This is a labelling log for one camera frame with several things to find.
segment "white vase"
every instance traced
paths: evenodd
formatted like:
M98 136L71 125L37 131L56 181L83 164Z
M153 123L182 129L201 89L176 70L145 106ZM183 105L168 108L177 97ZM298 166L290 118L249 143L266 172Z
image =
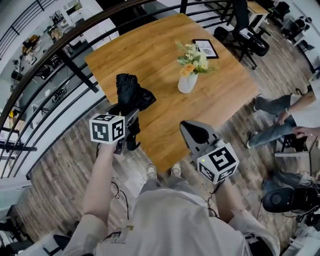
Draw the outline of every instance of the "white vase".
M198 79L198 74L191 73L188 77L181 76L179 83L178 83L178 89L183 94L188 94L192 91L192 89L195 87L196 82Z

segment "wood-look flooring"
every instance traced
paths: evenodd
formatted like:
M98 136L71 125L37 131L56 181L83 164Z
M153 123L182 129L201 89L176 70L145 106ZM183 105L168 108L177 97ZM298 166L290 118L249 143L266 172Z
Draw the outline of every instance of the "wood-look flooring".
M267 28L272 35L264 36L270 44L269 52L264 57L253 56L258 64L255 71L251 70L252 64L246 56L243 65L266 97L277 98L295 93L295 88L300 88L305 93L308 79L312 75L305 57L280 35L277 27L271 24ZM66 233L80 219L83 195L96 158L96 144L90 141L88 120L107 104L102 102L68 130L32 171L30 178L33 186L14 212L19 215L26 231L35 241L53 230ZM232 144L240 159L238 172L231 180L241 194L247 210L254 216L257 216L263 196L261 183L268 171L282 168L288 172L302 172L309 168L307 159L273 157L274 143L254 149L245 147L252 131L262 130L274 121L275 117L267 113L254 112L252 103L249 102L217 130L226 142ZM191 167L190 160L189 156L181 160L182 175L207 199L213 186ZM126 193L130 209L146 181L148 163L148 158L140 149L134 152L125 150L123 155L114 157L113 179ZM113 199L109 230L120 226L126 216L123 197L120 200ZM288 244L296 228L295 218L266 212L263 207L258 220L278 236L282 248Z

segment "metal railing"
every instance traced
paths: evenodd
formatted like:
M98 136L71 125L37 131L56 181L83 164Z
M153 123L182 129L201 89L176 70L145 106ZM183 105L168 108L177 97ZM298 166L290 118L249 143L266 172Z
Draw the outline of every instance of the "metal railing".
M24 28L48 6L56 0L36 0L34 1L8 28L0 39L0 61L12 42L20 36Z
M107 36L117 32L120 28L126 27L134 22L140 21L139 24L141 24L141 21L150 22L149 18L154 17L157 14L165 13L171 10L180 9L180 13L186 13L187 7L194 6L194 5L203 5L207 3L222 3L226 2L225 7L219 7L219 8L209 8L204 9L201 11L195 11L192 13L186 13L187 16L191 17L198 14L203 13L209 13L213 12L214 16L210 16L204 19L196 20L197 23L207 22L211 20L218 20L217 22L213 22L211 24L203 25L204 28L209 28L218 24L229 24L231 22L230 17L232 17L232 7L231 2L228 0L206 0L206 1L197 1L197 2L189 2L188 0L181 0L181 4L165 7L163 9L157 10L153 13L145 13L143 15L137 16L136 18L132 20L124 20L124 22L115 28L105 32L104 34L100 35L90 43L85 44L83 47L80 48L80 50L77 51L77 53L73 54L71 57L67 56L67 54L63 51L63 48L72 40L74 40L76 37L80 36L83 32L89 30L93 26L99 24L100 22L108 19L111 15L117 14L118 12L124 11L124 10L130 10L135 7L140 7L142 4L148 4L150 2L154 2L155 0L128 0L125 2L122 2L120 4L117 4L111 8L108 8L91 18L87 19L84 23L82 23L80 26L75 27L67 34L63 35L59 40L57 40L44 54L44 56L33 65L33 68L30 69L21 79L21 81L18 83L16 89L11 94L7 104L5 105L2 114L0 116L0 131L8 131L8 129L4 128L4 124L9 117L11 111L15 109L16 103L19 100L19 98L22 96L24 91L30 86L30 83L35 78L37 73L46 65L47 61L50 60L53 56L58 56L62 62L58 67L55 68L51 72L51 74L43 81L42 84L37 84L37 89L35 92L30 96L30 98L27 100L26 104L24 104L23 107L21 107L18 116L15 118L13 126L9 129L8 136L5 141L0 141L0 160L4 156L4 152L8 152L8 156L6 156L6 161L4 164L3 170L0 170L0 178L4 176L4 173L6 171L6 168L9 168L8 177L15 177L17 173L19 172L19 169L22 167L24 161L28 157L28 155L36 150L37 143L39 140L44 136L46 131L63 115L76 101L81 100L81 97L85 95L90 90L97 92L98 89L96 88L97 82L92 83L90 81L90 78L93 76L93 74L89 71L87 74L85 74L85 69L87 68L87 64L85 62L82 62L81 64L75 64L75 61L77 57L80 57L81 54L84 54L85 51L89 50L91 46L95 45L102 39L106 38ZM16 131L16 127L18 122L21 120L22 116L24 116L30 108L30 106L35 102L36 97L39 95L40 92L43 92L46 90L48 83L52 81L58 74L62 74L64 69L71 70L72 73L68 75L63 81L61 81L53 90L52 92L46 96L42 103L38 106L38 108L25 120L25 126L24 128L18 133L18 137L15 142L10 142L11 135ZM56 104L50 107L50 109L46 108L46 105L49 103L50 100L56 95L56 93L59 92L59 90L66 86L66 84L73 80L78 79L77 82L75 82L75 85L73 86L73 89L70 90L68 93L66 93L63 98L61 98ZM48 117L57 109L57 107L65 101L77 88L80 87L82 84L86 84L88 88L83 91L80 95L78 95L75 99L73 99L41 132L41 134L38 135L36 139L33 137L35 136L38 129L44 124L44 122L48 119ZM41 121L37 124L36 127L33 127L32 130L30 130L31 124L35 117L43 111L43 109L46 109L45 115L42 117ZM32 131L28 138L26 138L25 142L21 142L21 139L23 138L24 134L27 130ZM17 156L15 159L12 159L12 154L15 153ZM25 153L22 160L19 162L18 166L15 168L15 171L12 175L12 171L14 170L15 165L18 163L18 160L20 159L22 153Z

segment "office desk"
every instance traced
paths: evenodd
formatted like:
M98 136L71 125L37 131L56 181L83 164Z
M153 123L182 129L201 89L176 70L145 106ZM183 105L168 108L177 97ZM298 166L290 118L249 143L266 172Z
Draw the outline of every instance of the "office desk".
M262 18L253 28L253 30L256 31L261 25L261 23L266 19L269 12L265 8L260 6L258 3L256 3L255 1L247 1L247 3L248 3L248 10L250 11L250 13L252 13L249 19L249 24L251 24L251 22L253 22L258 15L262 16Z
M210 39L219 59L209 65L218 71L200 74L189 94L178 91L181 66L175 39ZM137 76L156 102L139 114L141 132L137 142L156 165L166 171L188 154L179 130L183 120L196 120L219 127L258 94L245 68L211 34L184 14L156 20L103 45L85 58L105 95L117 103L116 75Z

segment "sneaker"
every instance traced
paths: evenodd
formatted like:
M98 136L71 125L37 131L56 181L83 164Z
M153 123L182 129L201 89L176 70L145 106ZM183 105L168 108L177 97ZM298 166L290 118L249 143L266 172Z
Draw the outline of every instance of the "sneaker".
M175 163L171 168L171 175L181 177L181 165L179 162Z
M258 111L258 109L256 109L256 100L257 100L257 98L259 98L259 97L262 97L262 93L259 93L255 98L254 98L254 101L253 101L253 110L254 110L254 112L257 112Z
M157 169L153 164L149 164L146 171L146 178L150 179L158 179L157 178Z
M258 134L257 131L254 131L253 133L251 133L250 139L251 139L253 136L257 135L257 134ZM248 149L251 149L251 147L250 147L250 145L249 145L250 139L249 139L248 142L246 143L246 147L247 147Z

